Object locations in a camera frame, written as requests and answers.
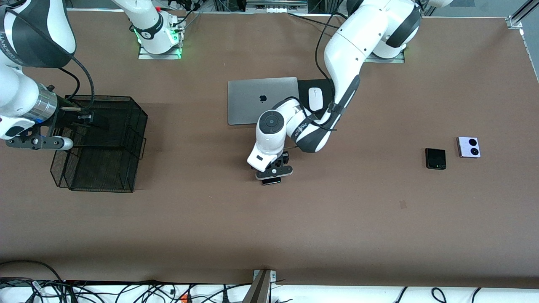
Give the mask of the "black flip phone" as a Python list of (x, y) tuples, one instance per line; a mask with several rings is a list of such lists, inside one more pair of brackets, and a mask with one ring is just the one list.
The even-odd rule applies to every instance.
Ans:
[(445, 170), (446, 151), (442, 149), (425, 148), (425, 164), (427, 169)]

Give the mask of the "lilac flip phone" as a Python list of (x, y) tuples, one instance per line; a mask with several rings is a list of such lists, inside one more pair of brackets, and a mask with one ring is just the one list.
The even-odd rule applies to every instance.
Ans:
[(480, 158), (480, 146), (476, 137), (457, 137), (459, 155), (461, 158)]

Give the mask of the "black mouse pad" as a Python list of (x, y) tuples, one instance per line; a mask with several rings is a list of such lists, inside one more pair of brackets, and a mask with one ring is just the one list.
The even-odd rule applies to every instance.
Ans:
[[(309, 89), (317, 88), (321, 91), (322, 94), (322, 103), (319, 102), (315, 105), (315, 109), (310, 107), (309, 101)], [(322, 117), (327, 111), (327, 107), (334, 100), (332, 96), (333, 80), (329, 79), (315, 79), (315, 80), (298, 80), (298, 92), (299, 92), (299, 102), (305, 109), (305, 112), (300, 112), (302, 114), (302, 119), (305, 119), (313, 112), (315, 112), (316, 117), (318, 118), (317, 123), (324, 124), (322, 122)]]

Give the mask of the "white computer mouse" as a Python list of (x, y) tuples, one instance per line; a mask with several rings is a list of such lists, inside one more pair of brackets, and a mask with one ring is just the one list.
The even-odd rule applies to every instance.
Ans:
[(308, 90), (309, 108), (311, 112), (323, 109), (323, 92), (321, 88), (309, 88)]

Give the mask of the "silver closed laptop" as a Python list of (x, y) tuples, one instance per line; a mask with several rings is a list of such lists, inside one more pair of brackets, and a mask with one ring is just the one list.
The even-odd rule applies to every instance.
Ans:
[(288, 97), (299, 97), (296, 77), (228, 82), (228, 124), (256, 124), (260, 115)]

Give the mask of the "grey power strip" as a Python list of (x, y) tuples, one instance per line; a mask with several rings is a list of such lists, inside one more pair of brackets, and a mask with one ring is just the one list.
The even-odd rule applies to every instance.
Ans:
[(245, 0), (245, 11), (250, 13), (308, 13), (307, 0)]

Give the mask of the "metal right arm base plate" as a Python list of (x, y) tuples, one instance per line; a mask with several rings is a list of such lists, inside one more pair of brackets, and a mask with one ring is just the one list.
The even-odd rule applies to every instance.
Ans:
[(174, 15), (160, 13), (160, 29), (134, 28), (140, 44), (139, 59), (177, 60), (182, 56), (185, 21)]

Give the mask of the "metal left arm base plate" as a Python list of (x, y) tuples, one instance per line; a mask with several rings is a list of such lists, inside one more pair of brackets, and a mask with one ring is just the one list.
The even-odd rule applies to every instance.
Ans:
[(403, 53), (398, 54), (393, 58), (382, 58), (371, 53), (365, 60), (366, 63), (385, 63), (385, 64), (403, 64), (405, 63), (405, 57)]

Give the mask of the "aluminium frame profile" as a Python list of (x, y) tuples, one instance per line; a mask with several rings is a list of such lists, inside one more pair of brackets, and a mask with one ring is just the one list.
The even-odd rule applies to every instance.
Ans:
[(509, 29), (519, 29), (522, 27), (522, 21), (531, 15), (533, 11), (539, 8), (539, 0), (526, 0), (520, 8), (512, 15), (506, 18), (507, 27)]

